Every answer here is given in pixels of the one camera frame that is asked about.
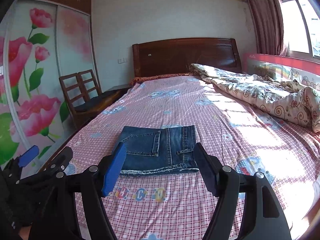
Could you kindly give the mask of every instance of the window glass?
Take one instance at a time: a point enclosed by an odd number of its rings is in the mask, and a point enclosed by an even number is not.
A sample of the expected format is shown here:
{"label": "window glass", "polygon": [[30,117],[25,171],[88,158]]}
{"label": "window glass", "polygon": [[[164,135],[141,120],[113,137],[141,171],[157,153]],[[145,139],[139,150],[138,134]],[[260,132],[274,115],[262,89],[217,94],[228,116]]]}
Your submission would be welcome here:
{"label": "window glass", "polygon": [[297,2],[284,2],[282,14],[285,35],[289,38],[289,49],[309,53],[306,29]]}
{"label": "window glass", "polygon": [[306,18],[313,55],[320,56],[320,20],[308,0],[299,0],[304,17]]}

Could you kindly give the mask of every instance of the folded jeans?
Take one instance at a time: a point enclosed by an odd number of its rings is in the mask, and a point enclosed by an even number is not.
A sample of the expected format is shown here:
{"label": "folded jeans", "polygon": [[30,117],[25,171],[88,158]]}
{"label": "folded jeans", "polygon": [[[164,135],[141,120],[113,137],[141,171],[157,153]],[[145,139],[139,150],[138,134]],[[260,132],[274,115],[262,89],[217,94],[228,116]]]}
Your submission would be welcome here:
{"label": "folded jeans", "polygon": [[119,142],[127,151],[120,174],[150,176],[199,171],[193,156],[194,125],[166,129],[125,126],[116,145]]}

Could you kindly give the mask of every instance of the red curtain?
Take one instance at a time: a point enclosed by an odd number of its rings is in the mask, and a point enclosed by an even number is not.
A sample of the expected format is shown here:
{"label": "red curtain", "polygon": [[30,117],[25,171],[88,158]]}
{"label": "red curtain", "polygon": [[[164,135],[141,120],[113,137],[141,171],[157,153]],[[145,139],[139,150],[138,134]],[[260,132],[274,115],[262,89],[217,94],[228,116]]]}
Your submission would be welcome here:
{"label": "red curtain", "polygon": [[248,0],[255,27],[257,53],[285,56],[284,27],[279,0]]}

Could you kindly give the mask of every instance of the bed frame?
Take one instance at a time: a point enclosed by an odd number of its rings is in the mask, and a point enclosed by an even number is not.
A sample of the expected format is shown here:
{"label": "bed frame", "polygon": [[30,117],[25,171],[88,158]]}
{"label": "bed frame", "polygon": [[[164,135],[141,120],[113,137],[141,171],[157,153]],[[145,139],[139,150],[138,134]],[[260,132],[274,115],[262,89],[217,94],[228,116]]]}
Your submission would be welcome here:
{"label": "bed frame", "polygon": [[235,39],[183,38],[132,45],[135,77],[189,72],[198,63],[241,73]]}

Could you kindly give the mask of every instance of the sliding wardrobe door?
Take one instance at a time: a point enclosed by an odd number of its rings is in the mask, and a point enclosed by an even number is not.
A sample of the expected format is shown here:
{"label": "sliding wardrobe door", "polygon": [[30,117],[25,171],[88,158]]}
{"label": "sliding wardrobe door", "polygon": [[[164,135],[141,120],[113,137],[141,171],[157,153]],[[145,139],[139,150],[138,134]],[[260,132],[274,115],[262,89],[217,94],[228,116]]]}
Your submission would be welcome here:
{"label": "sliding wardrobe door", "polygon": [[8,84],[8,89],[11,93],[15,94],[16,88],[13,86],[10,88],[9,79],[5,80],[3,61],[6,60],[4,53],[9,49],[6,39],[6,28],[9,23],[10,15],[12,14],[12,8],[7,12],[4,19],[0,23],[0,166],[4,168],[6,163],[11,158],[16,158],[17,156],[23,154],[26,148],[19,136],[15,131],[16,126],[13,123],[13,118],[10,113],[10,108],[6,96],[5,82]]}
{"label": "sliding wardrobe door", "polygon": [[18,121],[29,144],[37,145],[36,172],[64,137],[68,109],[59,83],[56,6],[18,0],[10,29],[8,70]]}
{"label": "sliding wardrobe door", "polygon": [[[92,69],[96,78],[92,57],[90,17],[86,14],[58,6],[57,9],[57,53],[60,75],[65,76]],[[83,76],[89,79],[90,74]],[[93,82],[85,84],[87,89],[94,87]],[[90,97],[97,96],[92,91]]]}

